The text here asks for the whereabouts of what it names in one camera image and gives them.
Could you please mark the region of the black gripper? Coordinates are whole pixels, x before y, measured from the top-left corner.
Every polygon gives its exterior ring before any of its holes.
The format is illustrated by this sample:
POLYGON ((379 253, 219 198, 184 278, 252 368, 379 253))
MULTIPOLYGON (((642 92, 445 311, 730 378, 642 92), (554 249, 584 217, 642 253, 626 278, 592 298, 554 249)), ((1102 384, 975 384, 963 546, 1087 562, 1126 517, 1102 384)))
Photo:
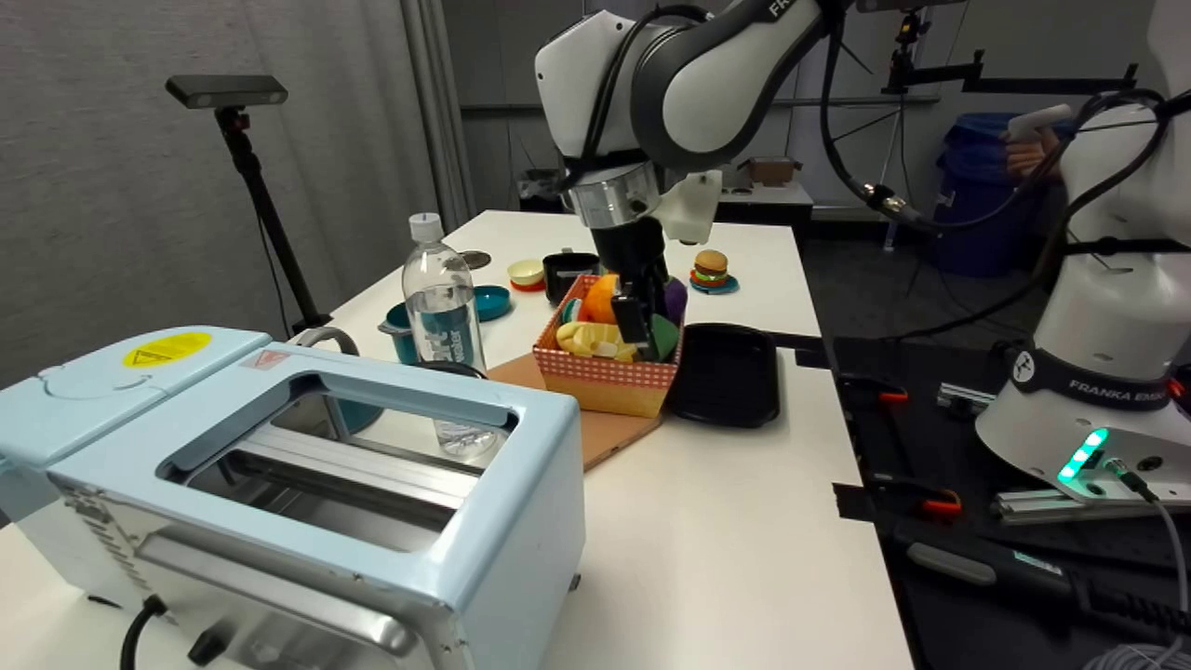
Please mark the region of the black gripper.
POLYGON ((642 217, 636 222, 594 231, 594 249, 604 268, 616 273, 620 285, 636 298, 614 303, 620 337, 647 343, 649 322, 642 305, 659 305, 664 283, 661 222, 656 217, 642 217))

